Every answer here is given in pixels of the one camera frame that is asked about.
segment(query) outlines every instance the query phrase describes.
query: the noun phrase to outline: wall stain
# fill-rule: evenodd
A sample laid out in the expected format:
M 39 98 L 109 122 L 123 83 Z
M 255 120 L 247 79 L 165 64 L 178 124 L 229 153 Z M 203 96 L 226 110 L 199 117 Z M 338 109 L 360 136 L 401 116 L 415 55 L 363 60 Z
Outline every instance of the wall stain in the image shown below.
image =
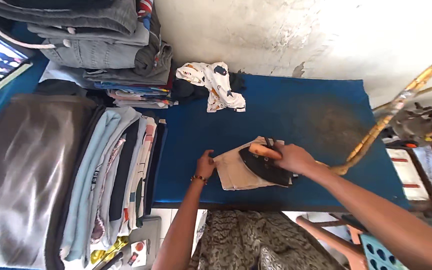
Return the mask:
M 301 78 L 304 74 L 303 68 L 304 68 L 304 62 L 302 62 L 301 64 L 299 64 L 297 67 L 294 68 L 292 77 Z

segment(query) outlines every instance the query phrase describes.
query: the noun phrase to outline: blue table cover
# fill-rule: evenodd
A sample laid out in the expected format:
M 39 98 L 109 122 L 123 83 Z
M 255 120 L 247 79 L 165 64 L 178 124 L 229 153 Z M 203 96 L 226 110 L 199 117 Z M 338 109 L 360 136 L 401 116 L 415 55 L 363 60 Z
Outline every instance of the blue table cover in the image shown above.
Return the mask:
M 303 147 L 316 160 L 331 166 L 344 163 L 375 124 L 362 80 L 249 74 L 243 78 L 246 112 L 222 109 L 207 113 L 207 100 L 199 100 L 158 113 L 166 119 L 168 134 L 155 183 L 156 205 L 182 201 L 196 160 L 206 149 L 213 149 L 215 157 L 257 136 L 274 137 Z M 380 139 L 344 177 L 401 207 L 409 207 Z M 202 191 L 201 202 L 283 211 L 331 211 L 341 207 L 327 190 L 304 176 L 288 188 L 225 191 L 215 173 Z

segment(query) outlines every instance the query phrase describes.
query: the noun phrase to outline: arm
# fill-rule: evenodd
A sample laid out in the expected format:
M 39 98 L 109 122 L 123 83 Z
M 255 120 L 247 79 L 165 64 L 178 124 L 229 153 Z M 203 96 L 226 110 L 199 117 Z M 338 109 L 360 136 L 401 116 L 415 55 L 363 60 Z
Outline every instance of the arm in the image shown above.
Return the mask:
M 411 270 L 432 269 L 432 227 L 403 208 L 317 164 L 303 148 L 278 145 L 283 159 L 276 163 L 303 174 L 327 189 L 398 260 Z
M 206 150 L 198 159 L 196 176 L 208 179 L 216 167 L 209 156 L 213 150 Z M 194 179 L 189 185 L 183 202 L 166 233 L 163 244 L 153 264 L 153 270 L 182 270 L 188 267 L 195 235 L 196 215 L 198 213 L 199 196 L 205 186 L 201 179 Z

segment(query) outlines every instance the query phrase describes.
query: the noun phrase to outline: gray pants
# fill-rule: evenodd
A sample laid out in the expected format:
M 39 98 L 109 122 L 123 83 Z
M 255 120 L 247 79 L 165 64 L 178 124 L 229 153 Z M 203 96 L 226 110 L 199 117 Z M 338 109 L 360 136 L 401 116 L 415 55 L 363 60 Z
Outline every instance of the gray pants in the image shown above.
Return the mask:
M 61 44 L 62 39 L 46 39 L 43 44 Z M 110 44 L 94 40 L 69 40 L 70 47 L 58 46 L 41 52 L 59 65 L 89 69 L 134 68 L 136 52 L 142 46 Z
M 135 0 L 114 0 L 107 8 L 78 11 L 21 8 L 0 0 L 0 16 L 44 26 L 104 28 L 125 35 L 133 34 L 138 22 Z
M 136 32 L 127 35 L 117 31 L 102 28 L 76 28 L 71 34 L 63 28 L 28 23 L 28 30 L 45 39 L 97 40 L 111 44 L 127 44 L 146 46 L 149 41 L 149 31 L 142 22 L 137 22 Z
M 144 84 L 144 85 L 165 85 L 170 76 L 171 59 L 173 51 L 170 45 L 163 43 L 159 63 L 143 77 L 134 72 L 133 69 L 105 69 L 93 72 L 85 71 L 84 79 L 95 82 L 114 82 L 122 85 Z

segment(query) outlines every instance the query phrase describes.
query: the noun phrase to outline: drawstring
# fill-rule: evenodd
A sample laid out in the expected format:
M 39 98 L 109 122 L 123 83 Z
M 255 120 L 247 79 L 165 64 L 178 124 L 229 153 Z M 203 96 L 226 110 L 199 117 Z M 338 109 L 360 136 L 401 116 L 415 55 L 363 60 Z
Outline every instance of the drawstring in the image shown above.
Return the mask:
M 54 44 L 45 44 L 45 45 L 42 45 L 42 44 L 28 44 L 28 43 L 24 43 L 24 42 L 15 40 L 14 38 L 8 36 L 7 34 L 4 34 L 1 30 L 0 30 L 0 36 L 3 37 L 4 39 L 6 39 L 6 40 L 8 40 L 8 41 L 10 41 L 10 42 L 12 42 L 14 44 L 16 44 L 16 45 L 19 45 L 19 46 L 25 47 L 25 48 L 30 48 L 30 49 L 54 49 L 54 48 L 57 47 Z M 66 47 L 70 47 L 71 43 L 69 42 L 69 40 L 64 39 L 63 40 L 63 45 L 66 46 Z

